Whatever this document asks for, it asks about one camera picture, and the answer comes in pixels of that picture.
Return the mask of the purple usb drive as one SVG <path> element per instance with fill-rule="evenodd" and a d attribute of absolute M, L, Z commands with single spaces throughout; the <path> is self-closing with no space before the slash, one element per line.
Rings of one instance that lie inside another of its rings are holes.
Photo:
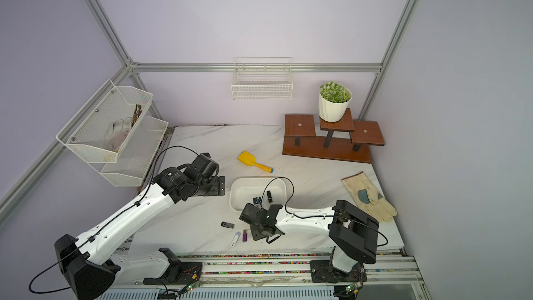
<path fill-rule="evenodd" d="M 243 243 L 246 243 L 248 241 L 248 230 L 247 229 L 243 230 L 242 241 Z"/>

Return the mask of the white lilac usb drive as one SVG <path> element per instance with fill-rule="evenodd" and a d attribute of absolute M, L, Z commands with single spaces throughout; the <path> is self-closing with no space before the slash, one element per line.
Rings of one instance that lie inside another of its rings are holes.
<path fill-rule="evenodd" d="M 233 239 L 232 239 L 232 241 L 231 241 L 231 243 L 230 243 L 231 247 L 234 247 L 234 246 L 237 244 L 237 242 L 238 242 L 238 240 L 240 239 L 240 237 L 241 237 L 241 233 L 240 233 L 240 232 L 237 232 L 237 233 L 234 235 L 234 237 L 233 237 Z"/>

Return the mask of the black swivel usb drive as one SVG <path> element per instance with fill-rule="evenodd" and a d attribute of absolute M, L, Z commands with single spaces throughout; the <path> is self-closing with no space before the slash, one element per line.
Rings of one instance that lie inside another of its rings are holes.
<path fill-rule="evenodd" d="M 230 222 L 221 222 L 221 226 L 227 229 L 234 229 L 235 225 Z"/>

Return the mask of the black capped usb drive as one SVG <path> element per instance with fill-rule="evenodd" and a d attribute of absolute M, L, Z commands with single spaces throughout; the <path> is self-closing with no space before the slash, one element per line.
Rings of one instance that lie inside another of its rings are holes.
<path fill-rule="evenodd" d="M 268 190 L 268 191 L 266 192 L 266 195 L 267 195 L 268 202 L 269 202 L 269 203 L 273 203 L 273 197 L 272 197 L 272 194 L 271 194 L 271 191 L 270 191 L 270 190 Z"/>

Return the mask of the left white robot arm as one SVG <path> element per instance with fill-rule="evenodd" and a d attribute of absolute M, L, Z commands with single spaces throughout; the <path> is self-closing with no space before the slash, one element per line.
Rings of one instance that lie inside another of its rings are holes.
<path fill-rule="evenodd" d="M 147 285 L 189 283 L 201 265 L 183 263 L 168 248 L 141 258 L 113 258 L 120 244 L 148 221 L 191 197 L 225 194 L 226 179 L 208 153 L 191 163 L 154 176 L 138 197 L 79 236 L 64 235 L 54 245 L 58 266 L 77 299 L 96 299 L 115 283 L 141 280 Z"/>

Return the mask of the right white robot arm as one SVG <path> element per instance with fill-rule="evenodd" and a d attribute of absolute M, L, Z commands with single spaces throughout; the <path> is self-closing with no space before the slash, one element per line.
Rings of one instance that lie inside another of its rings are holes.
<path fill-rule="evenodd" d="M 350 272 L 357 263 L 376 263 L 379 221 L 345 200 L 319 209 L 247 204 L 240 220 L 250 226 L 255 241 L 303 232 L 328 236 L 335 244 L 331 265 L 340 272 Z"/>

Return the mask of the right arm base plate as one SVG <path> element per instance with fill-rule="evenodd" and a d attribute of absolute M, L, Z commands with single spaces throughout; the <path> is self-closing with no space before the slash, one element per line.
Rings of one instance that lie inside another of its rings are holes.
<path fill-rule="evenodd" d="M 367 282 L 364 265 L 357 262 L 349 272 L 343 272 L 333 267 L 330 261 L 310 261 L 310 271 L 313 283 L 355 283 Z"/>

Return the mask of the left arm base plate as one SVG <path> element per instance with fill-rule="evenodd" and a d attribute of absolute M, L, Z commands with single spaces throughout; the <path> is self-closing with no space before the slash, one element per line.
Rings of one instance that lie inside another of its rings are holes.
<path fill-rule="evenodd" d="M 158 278 L 146 278 L 142 283 L 147 286 L 185 286 L 200 278 L 202 268 L 202 262 L 171 264 L 162 276 Z"/>

